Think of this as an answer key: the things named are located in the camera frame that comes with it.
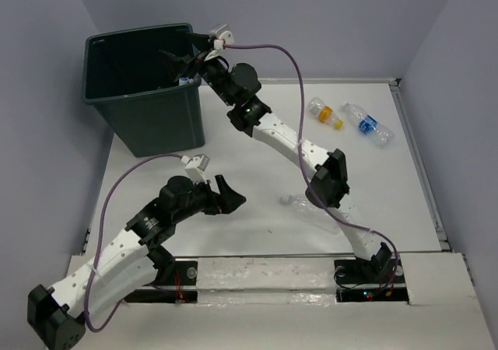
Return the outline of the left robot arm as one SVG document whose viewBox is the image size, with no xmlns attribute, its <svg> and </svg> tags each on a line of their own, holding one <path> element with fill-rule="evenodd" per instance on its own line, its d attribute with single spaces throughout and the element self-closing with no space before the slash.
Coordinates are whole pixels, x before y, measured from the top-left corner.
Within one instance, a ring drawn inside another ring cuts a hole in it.
<svg viewBox="0 0 498 350">
<path fill-rule="evenodd" d="M 198 213 L 230 214 L 246 201 L 223 176 L 215 179 L 217 191 L 209 182 L 171 177 L 94 259 L 48 288 L 32 289 L 27 322 L 46 348 L 73 348 L 89 329 L 88 320 L 114 310 L 144 285 L 167 282 L 175 258 L 162 244 L 174 235 L 177 224 Z"/>
</svg>

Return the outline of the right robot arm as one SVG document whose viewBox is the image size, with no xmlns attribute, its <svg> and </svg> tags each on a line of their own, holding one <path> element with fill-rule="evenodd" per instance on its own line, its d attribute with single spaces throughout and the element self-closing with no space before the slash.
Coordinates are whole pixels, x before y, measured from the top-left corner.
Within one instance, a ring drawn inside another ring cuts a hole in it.
<svg viewBox="0 0 498 350">
<path fill-rule="evenodd" d="M 197 54 L 161 53 L 176 79 L 198 75 L 206 82 L 231 108 L 227 117 L 238 131 L 268 145 L 300 168 L 307 199 L 338 223 L 352 247 L 355 265 L 349 276 L 358 284 L 391 285 L 399 263 L 398 251 L 387 236 L 363 224 L 349 196 L 345 153 L 306 140 L 302 127 L 293 130 L 258 98 L 261 83 L 254 67 L 247 63 L 229 66 L 221 55 L 226 49 L 237 48 L 230 36 L 229 30 L 211 35 L 186 33 L 186 41 L 198 50 Z"/>
</svg>

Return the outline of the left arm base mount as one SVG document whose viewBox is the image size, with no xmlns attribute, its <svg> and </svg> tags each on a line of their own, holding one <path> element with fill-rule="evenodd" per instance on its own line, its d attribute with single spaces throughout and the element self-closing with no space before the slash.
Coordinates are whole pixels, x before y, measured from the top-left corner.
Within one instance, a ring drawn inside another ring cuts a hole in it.
<svg viewBox="0 0 498 350">
<path fill-rule="evenodd" d="M 167 277 L 157 279 L 150 285 L 128 294 L 126 303 L 184 304 L 196 303 L 198 262 L 196 260 L 177 260 Z"/>
</svg>

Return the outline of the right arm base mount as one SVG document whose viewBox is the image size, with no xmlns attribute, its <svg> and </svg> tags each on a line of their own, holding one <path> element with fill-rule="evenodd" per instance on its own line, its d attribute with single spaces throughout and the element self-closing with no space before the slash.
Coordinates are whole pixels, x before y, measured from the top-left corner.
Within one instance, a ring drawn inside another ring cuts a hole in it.
<svg viewBox="0 0 498 350">
<path fill-rule="evenodd" d="M 360 262 L 353 259 L 334 261 L 333 279 L 338 303 L 409 302 L 402 262 L 394 270 L 391 259 L 388 271 L 381 277 L 368 276 L 359 269 Z"/>
</svg>

